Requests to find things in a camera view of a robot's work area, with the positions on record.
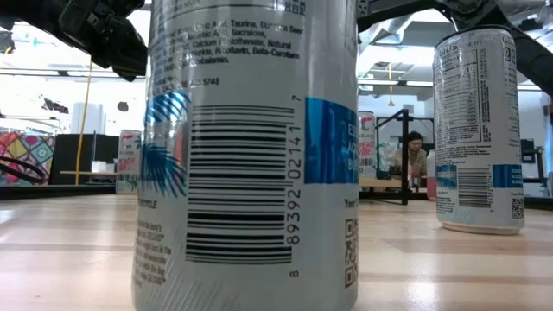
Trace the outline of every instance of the wooden table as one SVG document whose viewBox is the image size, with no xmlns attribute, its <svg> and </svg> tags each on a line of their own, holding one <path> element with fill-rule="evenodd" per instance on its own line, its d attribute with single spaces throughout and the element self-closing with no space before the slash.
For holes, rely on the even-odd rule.
<svg viewBox="0 0 553 311">
<path fill-rule="evenodd" d="M 0 310 L 133 310 L 135 200 L 0 202 Z M 429 202 L 367 202 L 359 269 L 355 311 L 551 311 L 553 213 L 494 237 L 442 229 Z"/>
</svg>

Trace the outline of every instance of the blue stripe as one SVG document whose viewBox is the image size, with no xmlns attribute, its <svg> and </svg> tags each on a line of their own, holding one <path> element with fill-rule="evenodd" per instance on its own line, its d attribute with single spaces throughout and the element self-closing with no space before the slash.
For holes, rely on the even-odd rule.
<svg viewBox="0 0 553 311">
<path fill-rule="evenodd" d="M 305 99 L 305 183 L 359 183 L 357 113 Z"/>
<path fill-rule="evenodd" d="M 493 165 L 493 187 L 521 188 L 522 167 L 520 165 Z"/>
</svg>

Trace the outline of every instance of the ceiling light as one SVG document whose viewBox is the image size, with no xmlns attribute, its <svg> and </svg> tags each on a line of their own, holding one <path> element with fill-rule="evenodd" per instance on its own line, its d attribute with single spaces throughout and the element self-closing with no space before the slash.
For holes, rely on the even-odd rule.
<svg viewBox="0 0 553 311">
<path fill-rule="evenodd" d="M 377 79 L 357 79 L 358 84 L 362 86 L 396 86 L 397 81 L 377 80 Z"/>
<path fill-rule="evenodd" d="M 407 86 L 426 86 L 432 87 L 434 84 L 429 81 L 407 81 Z"/>
<path fill-rule="evenodd" d="M 542 91 L 539 86 L 529 86 L 529 85 L 518 85 L 517 89 L 519 91 Z"/>
<path fill-rule="evenodd" d="M 7 75 L 32 75 L 32 76 L 57 76 L 58 72 L 54 70 L 22 70 L 22 69 L 3 69 L 0 68 L 0 74 Z"/>
</svg>

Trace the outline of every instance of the barcode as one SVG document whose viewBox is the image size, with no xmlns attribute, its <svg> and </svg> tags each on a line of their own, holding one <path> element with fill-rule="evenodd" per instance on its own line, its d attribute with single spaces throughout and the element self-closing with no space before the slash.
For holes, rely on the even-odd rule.
<svg viewBox="0 0 553 311">
<path fill-rule="evenodd" d="M 360 166 L 372 166 L 373 163 L 374 159 L 372 158 L 359 159 Z"/>
<path fill-rule="evenodd" d="M 488 168 L 458 168 L 459 206 L 490 208 Z"/>
<path fill-rule="evenodd" d="M 524 199 L 511 199 L 512 218 L 524 218 Z"/>
<path fill-rule="evenodd" d="M 284 208 L 293 185 L 286 177 L 293 120 L 294 110 L 285 107 L 194 107 L 186 260 L 291 263 Z"/>
</svg>

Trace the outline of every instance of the energy drink can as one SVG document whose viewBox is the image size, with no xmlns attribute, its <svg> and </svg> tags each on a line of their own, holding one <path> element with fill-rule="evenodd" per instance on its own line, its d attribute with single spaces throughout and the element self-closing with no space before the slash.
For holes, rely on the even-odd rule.
<svg viewBox="0 0 553 311">
<path fill-rule="evenodd" d="M 141 131 L 121 130 L 117 165 L 118 179 L 115 183 L 117 194 L 137 194 L 141 140 Z"/>
<path fill-rule="evenodd" d="M 153 4 L 137 310 L 352 308 L 355 6 Z"/>
<path fill-rule="evenodd" d="M 484 26 L 435 48 L 437 214 L 445 228 L 524 226 L 517 62 L 508 29 Z"/>
<path fill-rule="evenodd" d="M 377 179 L 376 118 L 359 112 L 359 178 Z"/>
</svg>

